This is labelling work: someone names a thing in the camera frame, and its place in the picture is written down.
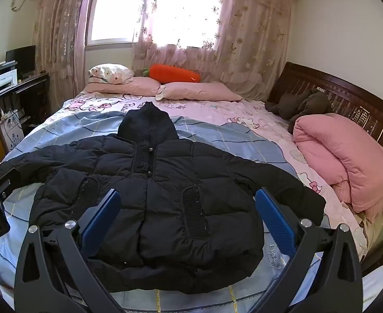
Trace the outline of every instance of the pink sheer curtain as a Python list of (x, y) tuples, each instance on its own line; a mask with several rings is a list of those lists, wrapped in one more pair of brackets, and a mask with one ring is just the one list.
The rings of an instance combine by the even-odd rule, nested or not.
[(143, 0), (133, 68), (199, 72), (265, 100), (285, 64), (292, 0)]
[(51, 77), (52, 111), (84, 87), (84, 39), (88, 0), (38, 0), (34, 29), (36, 67)]

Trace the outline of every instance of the bed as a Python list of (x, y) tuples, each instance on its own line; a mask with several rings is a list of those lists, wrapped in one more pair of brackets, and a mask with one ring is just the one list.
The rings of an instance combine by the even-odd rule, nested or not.
[[(361, 125), (383, 146), (383, 100), (353, 84), (323, 72), (287, 63), (269, 98), (278, 102), (284, 93), (299, 94), (318, 88), (328, 94), (336, 113)], [(65, 144), (88, 136), (117, 131), (124, 113), (153, 102), (172, 118), (180, 137), (206, 142), (235, 155), (256, 162), (279, 166), (298, 177), (326, 199), (322, 225), (335, 228), (345, 222), (351, 228), (359, 258), (367, 253), (383, 225), (365, 227), (361, 218), (341, 204), (333, 189), (309, 167), (287, 132), (287, 124), (268, 113), (261, 101), (157, 101), (153, 97), (109, 95), (82, 92), (64, 103), (62, 109), (48, 118), (26, 137), (6, 159), (51, 144)], [(0, 283), (12, 287), (20, 246), (28, 228), (33, 196), (40, 184), (16, 190), (5, 201), (12, 230), (0, 238)], [(281, 255), (266, 230), (264, 259), (250, 278), (229, 288), (207, 294), (186, 296), (176, 292), (135, 290), (115, 293), (114, 297), (127, 311), (247, 311), (279, 277), (288, 261)], [(309, 289), (319, 265), (320, 254), (312, 266), (295, 300), (301, 300)], [(82, 300), (73, 293), (76, 300)]]

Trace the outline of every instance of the silver bolt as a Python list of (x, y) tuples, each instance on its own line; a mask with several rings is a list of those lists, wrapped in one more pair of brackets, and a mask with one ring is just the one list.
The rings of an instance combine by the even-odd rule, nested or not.
[(31, 234), (35, 233), (37, 230), (38, 230), (38, 226), (36, 225), (30, 226), (28, 229), (29, 233)]
[(70, 220), (70, 221), (67, 221), (67, 222), (65, 223), (65, 228), (71, 230), (71, 229), (73, 229), (76, 225), (77, 225), (77, 221), (75, 221), (75, 220)]
[(343, 232), (349, 232), (349, 226), (347, 224), (341, 224), (341, 226), (339, 226), (339, 228), (341, 229), (341, 231)]
[(312, 225), (312, 222), (309, 220), (309, 219), (301, 219), (300, 220), (300, 224), (303, 226), (303, 227), (310, 227)]

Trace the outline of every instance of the white floral pillow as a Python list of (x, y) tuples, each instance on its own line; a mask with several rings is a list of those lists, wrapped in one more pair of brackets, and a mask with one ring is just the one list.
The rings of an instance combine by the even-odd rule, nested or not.
[(104, 63), (89, 70), (89, 82), (121, 85), (133, 81), (134, 73), (121, 64)]

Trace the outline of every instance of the mattress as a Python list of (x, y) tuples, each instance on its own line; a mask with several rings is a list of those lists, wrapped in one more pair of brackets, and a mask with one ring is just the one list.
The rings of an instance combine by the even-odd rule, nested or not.
[[(339, 202), (332, 188), (306, 163), (287, 132), (287, 124), (268, 113), (260, 101), (156, 101), (152, 97), (81, 93), (65, 102), (62, 109), (33, 130), (6, 159), (48, 145), (117, 132), (125, 112), (142, 107), (146, 101), (153, 102), (170, 115), (181, 138), (205, 142), (256, 162), (271, 163), (298, 177), (326, 199), (322, 225), (335, 228), (339, 223), (347, 223), (359, 257), (365, 254), (367, 241), (363, 229), (349, 208)], [(32, 184), (15, 190), (4, 203), (12, 229), (0, 238), (0, 283), (10, 287), (14, 284), (17, 258), (28, 229), (33, 197), (39, 186)], [(265, 230), (265, 257), (257, 270), (251, 277), (228, 288), (194, 296), (158, 290), (135, 290), (113, 293), (113, 296), (125, 310), (132, 312), (196, 309), (207, 312), (248, 311), (268, 291), (288, 261), (288, 257), (276, 247), (268, 229)], [(318, 253), (294, 302), (306, 295), (319, 262)], [(76, 300), (82, 300), (77, 293), (72, 295)]]

